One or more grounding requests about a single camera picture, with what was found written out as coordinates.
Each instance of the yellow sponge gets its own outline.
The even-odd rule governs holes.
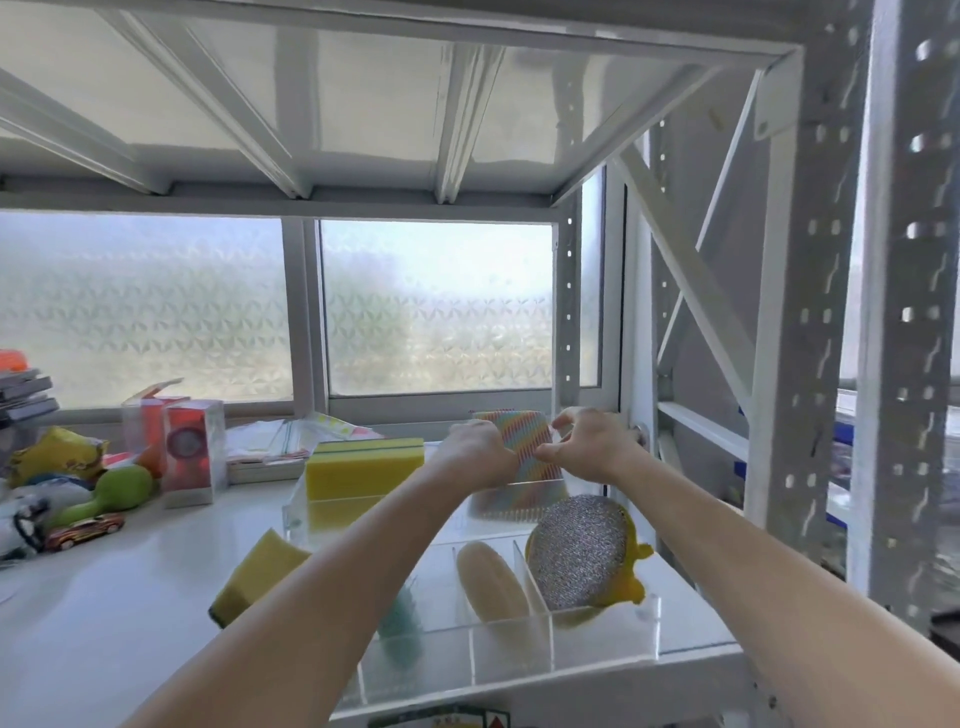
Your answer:
[[[423,465],[423,440],[320,443],[306,461],[308,500],[386,496]]]
[[[226,627],[309,556],[308,551],[291,546],[271,528],[233,570],[207,613]]]

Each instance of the toy car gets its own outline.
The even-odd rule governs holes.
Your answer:
[[[68,548],[73,548],[75,544],[99,539],[108,533],[116,533],[123,528],[125,520],[119,513],[105,513],[103,516],[77,521],[65,528],[51,531],[44,548],[47,551],[66,551]]]

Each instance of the metal shelf frame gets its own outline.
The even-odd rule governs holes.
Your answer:
[[[159,179],[119,140],[0,74],[0,124],[107,178],[5,178],[0,209],[284,217],[288,265],[301,271],[321,265],[315,218],[552,224],[557,231],[554,409],[583,401],[577,385],[577,192],[589,174],[611,162],[608,182],[627,191],[621,412],[646,425],[654,450],[677,466],[682,465],[677,425],[745,458],[746,517],[814,560],[820,558],[826,518],[854,201],[858,185],[865,184],[871,213],[851,579],[925,629],[960,206],[954,169],[960,147],[955,93],[960,20],[952,0],[358,0],[349,10],[334,0],[289,0],[285,7],[213,0],[45,2],[91,8],[109,18],[230,133],[272,184]],[[454,43],[435,188],[311,188],[222,71],[204,59],[199,41],[177,21],[179,15]],[[461,191],[477,118],[506,46],[647,56],[683,65],[654,103],[628,102],[615,112],[550,194]],[[713,82],[718,69],[731,68],[756,75],[705,220],[694,235],[671,202],[660,168],[663,125]],[[868,78],[871,134],[864,181],[858,170]],[[730,191],[747,174],[746,159],[761,146],[769,164],[753,336],[711,269],[709,249],[715,244],[716,213],[731,204]],[[670,286],[667,278],[674,281]],[[291,295],[318,310],[322,282],[310,275],[299,280]],[[674,289],[679,296],[667,299],[664,292]],[[742,409],[749,438],[671,401],[671,372],[691,320],[703,333],[732,402]],[[316,323],[293,324],[312,327],[310,335],[323,338]],[[293,352],[294,376],[312,401],[323,404],[325,381],[316,375],[324,368],[320,351]]]

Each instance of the steel wool scrubber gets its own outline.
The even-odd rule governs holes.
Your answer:
[[[551,611],[639,604],[646,596],[634,562],[654,550],[636,542],[630,514],[610,498],[575,496],[547,509],[527,541],[526,559]]]

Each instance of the person's hand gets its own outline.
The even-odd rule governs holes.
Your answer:
[[[561,442],[541,445],[539,460],[559,465],[594,483],[616,484],[617,477],[650,454],[614,415],[592,407],[568,407],[553,421],[554,429],[573,425]]]
[[[441,473],[465,495],[506,485],[516,476],[520,461],[503,447],[496,425],[470,420],[450,428],[450,434],[427,461],[426,467]]]

